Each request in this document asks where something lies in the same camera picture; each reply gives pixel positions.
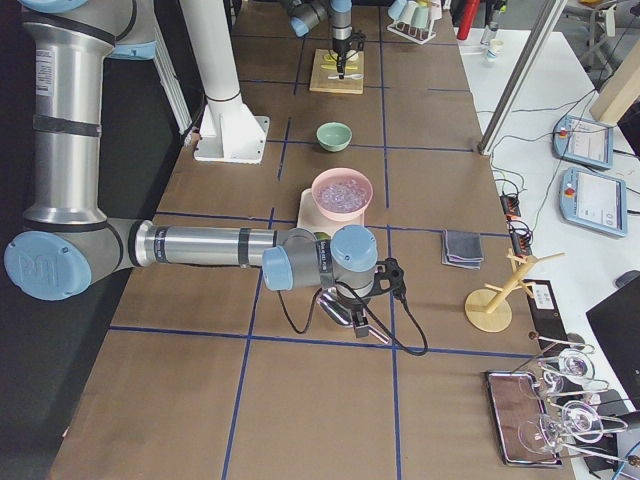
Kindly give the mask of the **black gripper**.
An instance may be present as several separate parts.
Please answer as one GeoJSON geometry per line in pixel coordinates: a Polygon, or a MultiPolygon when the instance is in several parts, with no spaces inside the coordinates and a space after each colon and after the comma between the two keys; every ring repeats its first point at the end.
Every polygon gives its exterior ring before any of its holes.
{"type": "Polygon", "coordinates": [[[343,79],[346,69],[346,56],[351,50],[351,39],[333,38],[333,52],[335,53],[336,70],[339,79],[343,79]]]}
{"type": "Polygon", "coordinates": [[[368,303],[344,282],[339,282],[336,287],[338,304],[349,315],[352,315],[352,325],[356,338],[365,338],[369,335],[369,323],[364,315],[364,306],[368,303]]]}

